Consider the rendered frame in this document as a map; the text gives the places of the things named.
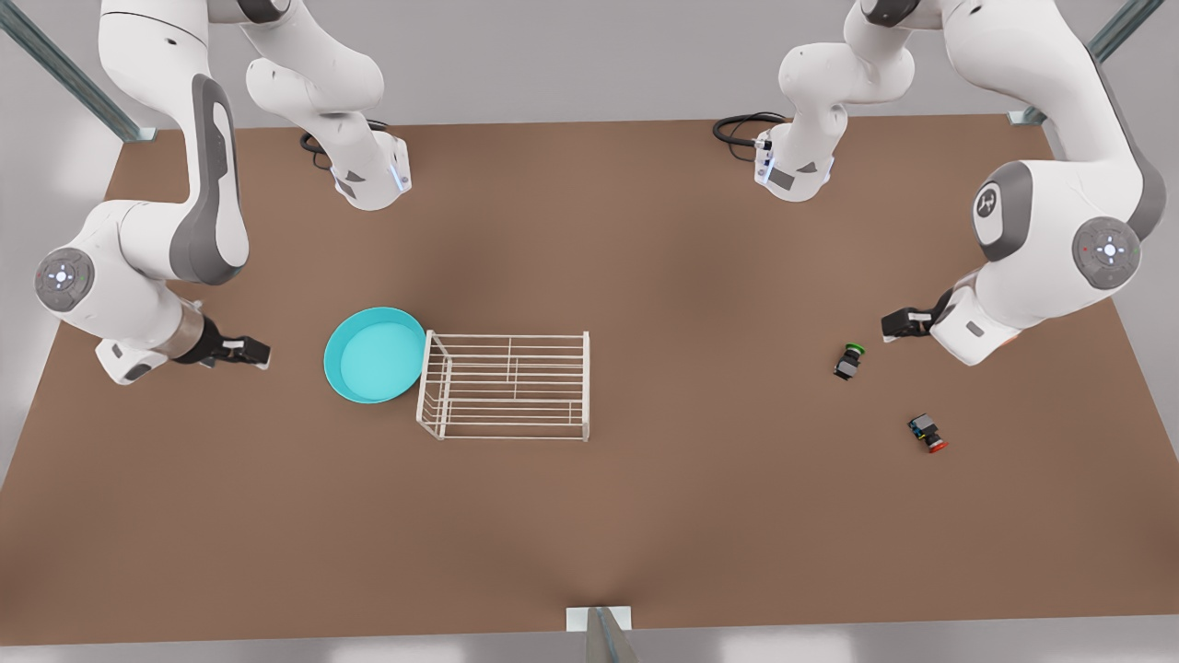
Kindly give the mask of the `turquoise plate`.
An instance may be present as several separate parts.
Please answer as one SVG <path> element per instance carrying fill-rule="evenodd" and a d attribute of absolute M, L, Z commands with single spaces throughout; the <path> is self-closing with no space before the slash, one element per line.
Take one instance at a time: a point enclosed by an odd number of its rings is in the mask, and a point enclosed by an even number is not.
<path fill-rule="evenodd" d="M 426 332 L 409 313 L 367 308 L 337 326 L 327 341 L 323 370 L 337 394 L 357 403 L 389 401 L 419 380 Z"/>

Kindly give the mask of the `silver frame post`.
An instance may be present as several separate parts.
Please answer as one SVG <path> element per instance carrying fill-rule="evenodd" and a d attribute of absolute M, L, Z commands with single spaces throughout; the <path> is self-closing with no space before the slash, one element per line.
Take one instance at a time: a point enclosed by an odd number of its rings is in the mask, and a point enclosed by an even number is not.
<path fill-rule="evenodd" d="M 156 127 L 136 124 L 12 0 L 0 0 L 0 29 L 124 143 L 151 142 L 156 138 Z"/>
<path fill-rule="evenodd" d="M 1094 55 L 1096 63 L 1106 63 L 1109 55 L 1124 46 L 1124 42 L 1128 41 L 1129 37 L 1137 33 L 1137 29 L 1140 29 L 1150 20 L 1150 17 L 1161 8 L 1162 4 L 1166 4 L 1166 0 L 1125 0 L 1113 17 L 1109 17 L 1108 21 L 1104 24 L 1102 29 L 1098 29 L 1096 34 L 1087 42 L 1091 55 Z M 1013 126 L 1040 126 L 1048 118 L 1042 110 L 1034 106 L 1028 106 L 1025 110 L 1012 110 L 1007 117 Z"/>
<path fill-rule="evenodd" d="M 585 634 L 585 663 L 640 663 L 628 641 L 632 608 L 567 608 L 566 630 Z"/>

